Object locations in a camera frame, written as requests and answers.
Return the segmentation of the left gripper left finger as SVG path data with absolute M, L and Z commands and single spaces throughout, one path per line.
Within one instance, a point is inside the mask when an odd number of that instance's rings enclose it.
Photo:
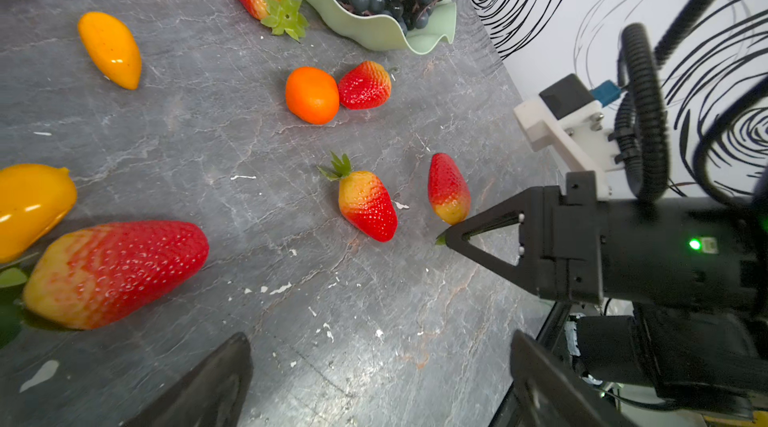
M 250 342 L 237 332 L 126 424 L 236 426 L 252 375 Z

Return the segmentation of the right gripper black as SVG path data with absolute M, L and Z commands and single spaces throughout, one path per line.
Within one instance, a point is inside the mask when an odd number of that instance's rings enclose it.
M 565 190 L 532 187 L 442 233 L 442 243 L 517 287 L 549 300 L 603 300 L 603 212 L 593 171 Z

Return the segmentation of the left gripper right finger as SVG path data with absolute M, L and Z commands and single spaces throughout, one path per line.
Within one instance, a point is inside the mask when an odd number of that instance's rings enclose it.
M 526 426 L 631 426 L 633 422 L 565 369 L 536 339 L 516 331 L 511 345 L 514 393 Z

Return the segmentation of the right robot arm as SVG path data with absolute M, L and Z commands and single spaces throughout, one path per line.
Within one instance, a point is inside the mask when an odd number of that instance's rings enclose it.
M 604 201 L 593 172 L 531 187 L 442 244 L 554 302 L 540 337 L 590 387 L 650 387 L 661 409 L 767 408 L 767 235 L 708 198 Z

